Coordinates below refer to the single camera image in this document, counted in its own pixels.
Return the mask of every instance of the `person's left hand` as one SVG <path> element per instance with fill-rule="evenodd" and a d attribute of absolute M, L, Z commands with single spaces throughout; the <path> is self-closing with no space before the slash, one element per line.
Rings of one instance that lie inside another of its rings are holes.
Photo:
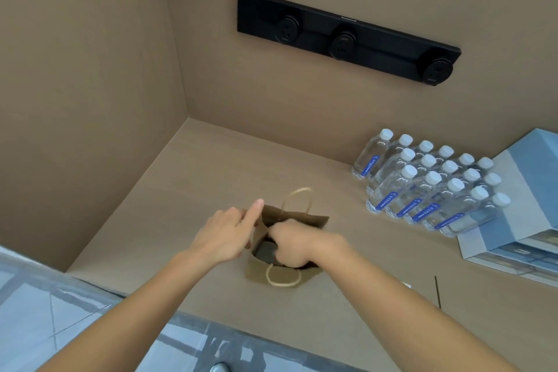
<path fill-rule="evenodd" d="M 204 256 L 215 265 L 237 258 L 249 244 L 262 209 L 263 200 L 258 199 L 245 214 L 235 207 L 217 211 L 198 231 L 188 251 Z"/>

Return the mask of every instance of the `clear plastic bottle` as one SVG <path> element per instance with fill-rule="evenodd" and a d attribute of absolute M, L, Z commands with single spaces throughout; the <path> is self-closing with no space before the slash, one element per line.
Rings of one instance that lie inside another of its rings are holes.
<path fill-rule="evenodd" d="M 417 159 L 416 156 L 411 162 L 417 168 L 417 177 L 424 177 L 430 169 L 436 164 L 436 158 L 431 154 L 425 154 L 422 158 Z"/>
<path fill-rule="evenodd" d="M 452 174 L 457 171 L 457 164 L 453 160 L 446 160 L 441 165 L 436 164 L 436 166 L 433 167 L 432 170 L 440 174 L 440 176 L 442 177 L 442 182 L 448 182 L 450 181 Z"/>
<path fill-rule="evenodd" d="M 421 159 L 425 154 L 428 154 L 434 149 L 434 144 L 430 143 L 428 140 L 422 140 L 418 146 L 411 147 L 411 149 L 416 153 L 416 159 Z"/>
<path fill-rule="evenodd" d="M 481 179 L 477 185 L 481 186 L 488 192 L 488 196 L 492 197 L 496 194 L 496 187 L 502 183 L 502 178 L 495 172 L 489 172 Z"/>
<path fill-rule="evenodd" d="M 428 215 L 421 221 L 421 224 L 428 231 L 440 230 L 475 210 L 487 197 L 488 193 L 484 188 L 474 187 L 471 191 L 450 200 L 436 212 Z"/>
<path fill-rule="evenodd" d="M 454 177 L 463 181 L 465 191 L 470 191 L 480 179 L 480 173 L 476 169 L 469 168 L 461 174 L 454 175 Z"/>
<path fill-rule="evenodd" d="M 501 215 L 504 208 L 509 206 L 511 202 L 506 194 L 496 193 L 492 197 L 483 200 L 480 206 L 468 215 L 441 228 L 440 232 L 447 237 L 454 237 L 458 233 L 472 230 Z"/>
<path fill-rule="evenodd" d="M 366 186 L 366 193 L 370 196 L 376 188 L 394 171 L 403 169 L 415 157 L 415 152 L 409 148 L 403 149 L 400 153 L 390 157 L 387 162 L 380 168 L 374 176 L 368 175 L 368 185 Z"/>
<path fill-rule="evenodd" d="M 472 169 L 476 169 L 480 175 L 483 177 L 488 173 L 488 170 L 494 166 L 494 162 L 492 162 L 491 158 L 480 158 L 476 161 L 473 165 L 471 165 Z"/>
<path fill-rule="evenodd" d="M 410 225 L 416 225 L 431 213 L 445 206 L 445 204 L 455 196 L 459 195 L 459 192 L 462 191 L 463 188 L 465 188 L 463 181 L 459 178 L 451 178 L 447 184 L 436 187 L 436 191 L 433 192 L 429 198 L 422 201 L 417 207 L 411 209 L 409 213 L 403 215 L 403 219 Z"/>
<path fill-rule="evenodd" d="M 406 165 L 401 171 L 393 172 L 376 190 L 368 197 L 366 209 L 370 213 L 380 213 L 401 193 L 417 174 L 412 165 Z"/>
<path fill-rule="evenodd" d="M 401 137 L 399 137 L 399 140 L 390 143 L 390 145 L 386 150 L 385 156 L 379 159 L 378 162 L 374 164 L 369 174 L 372 176 L 376 175 L 378 171 L 381 169 L 381 167 L 383 166 L 383 164 L 385 164 L 390 157 L 392 157 L 395 154 L 401 153 L 401 151 L 403 151 L 403 149 L 405 148 L 408 148 L 412 142 L 413 142 L 413 137 L 411 137 L 408 134 L 402 134 Z"/>
<path fill-rule="evenodd" d="M 386 207 L 386 215 L 391 219 L 401 219 L 405 213 L 410 212 L 424 199 L 428 198 L 440 181 L 442 181 L 442 177 L 438 172 L 429 171 L 422 177 L 416 175 L 411 185 Z"/>
<path fill-rule="evenodd" d="M 460 157 L 452 160 L 457 164 L 457 174 L 465 172 L 470 165 L 475 163 L 475 158 L 469 153 L 463 153 Z"/>
<path fill-rule="evenodd" d="M 448 160 L 450 156 L 453 156 L 453 154 L 454 154 L 454 150 L 450 146 L 444 145 L 438 150 L 436 150 L 434 153 L 432 153 L 432 156 L 436 158 L 436 164 L 441 165 L 446 160 Z"/>
<path fill-rule="evenodd" d="M 387 128 L 382 129 L 382 132 L 374 136 L 364 150 L 360 153 L 357 161 L 353 165 L 351 171 L 353 177 L 357 179 L 364 179 L 370 172 L 373 166 L 381 161 L 382 157 L 386 154 L 389 148 L 389 141 L 394 136 L 392 130 Z"/>

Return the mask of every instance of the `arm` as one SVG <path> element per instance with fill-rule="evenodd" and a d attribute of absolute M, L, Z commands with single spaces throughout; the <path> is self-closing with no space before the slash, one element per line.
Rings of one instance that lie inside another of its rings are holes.
<path fill-rule="evenodd" d="M 324 269 L 404 372 L 518 372 L 455 320 L 368 262 L 345 239 L 293 220 L 269 234 L 277 260 Z"/>
<path fill-rule="evenodd" d="M 40 372 L 135 371 L 192 287 L 214 266 L 238 257 L 263 208 L 257 200 L 246 212 L 218 211 L 192 245 L 157 275 L 55 354 Z"/>

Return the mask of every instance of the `bag handle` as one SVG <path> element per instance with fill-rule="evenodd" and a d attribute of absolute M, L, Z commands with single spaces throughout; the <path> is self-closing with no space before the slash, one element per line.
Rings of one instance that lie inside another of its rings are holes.
<path fill-rule="evenodd" d="M 310 212 L 310 208 L 312 207 L 312 202 L 314 201 L 314 199 L 312 198 L 312 189 L 310 187 L 302 187 L 299 188 L 298 190 L 295 190 L 294 192 L 292 192 L 291 194 L 289 194 L 287 197 L 285 197 L 285 199 L 283 200 L 283 204 L 281 205 L 281 213 L 279 213 L 279 218 L 283 215 L 283 212 L 285 211 L 285 204 L 287 203 L 287 200 L 289 200 L 292 196 L 297 195 L 298 193 L 302 193 L 302 192 L 309 192 L 310 193 L 310 199 L 308 200 L 308 207 L 306 208 L 306 211 L 304 212 L 305 214 L 308 214 L 308 212 Z"/>
<path fill-rule="evenodd" d="M 297 271 L 298 277 L 293 282 L 281 283 L 281 282 L 271 281 L 271 278 L 269 277 L 269 271 L 271 271 L 271 268 L 273 268 L 274 266 L 275 265 L 273 263 L 270 263 L 266 269 L 267 282 L 273 285 L 274 287 L 294 287 L 296 284 L 300 283 L 301 279 L 303 278 L 303 275 L 300 273 L 300 270 L 294 269 Z"/>

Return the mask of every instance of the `blue bottle label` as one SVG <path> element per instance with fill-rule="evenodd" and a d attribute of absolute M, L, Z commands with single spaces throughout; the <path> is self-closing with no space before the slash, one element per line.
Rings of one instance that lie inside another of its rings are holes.
<path fill-rule="evenodd" d="M 387 205 L 389 205 L 391 203 L 391 200 L 393 200 L 397 197 L 398 194 L 399 193 L 396 192 L 396 191 L 390 192 L 390 194 L 388 194 L 386 197 L 384 197 L 384 200 L 382 200 L 380 203 L 378 203 L 378 205 L 376 206 L 376 210 L 384 209 Z"/>
<path fill-rule="evenodd" d="M 436 225 L 434 227 L 435 230 L 439 230 L 443 227 L 445 227 L 446 225 L 449 225 L 450 223 L 457 221 L 458 219 L 461 219 L 462 217 L 464 217 L 465 214 L 464 213 L 456 213 L 455 215 L 453 215 L 452 217 L 446 219 L 445 221 L 440 222 L 438 225 Z"/>
<path fill-rule="evenodd" d="M 374 155 L 372 157 L 372 159 L 370 159 L 370 162 L 368 162 L 368 165 L 366 165 L 366 168 L 364 169 L 364 171 L 362 171 L 362 173 L 360 174 L 362 177 L 365 177 L 366 175 L 368 175 L 368 173 L 370 172 L 370 170 L 372 169 L 372 167 L 374 166 L 374 164 L 376 162 L 378 162 L 378 159 L 380 158 L 379 155 Z"/>
<path fill-rule="evenodd" d="M 421 198 L 414 199 L 411 203 L 409 203 L 407 206 L 405 206 L 403 209 L 401 209 L 401 212 L 399 212 L 397 214 L 397 217 L 399 217 L 399 218 L 403 217 L 404 214 L 409 213 L 409 211 L 411 209 L 417 207 L 421 202 L 422 202 Z"/>
<path fill-rule="evenodd" d="M 411 219 L 414 222 L 420 222 L 422 221 L 425 217 L 427 217 L 430 213 L 432 212 L 436 212 L 438 209 L 440 208 L 440 204 L 439 203 L 430 203 L 429 206 L 425 207 L 423 210 L 421 210 L 419 213 L 417 213 L 415 216 L 413 216 Z"/>

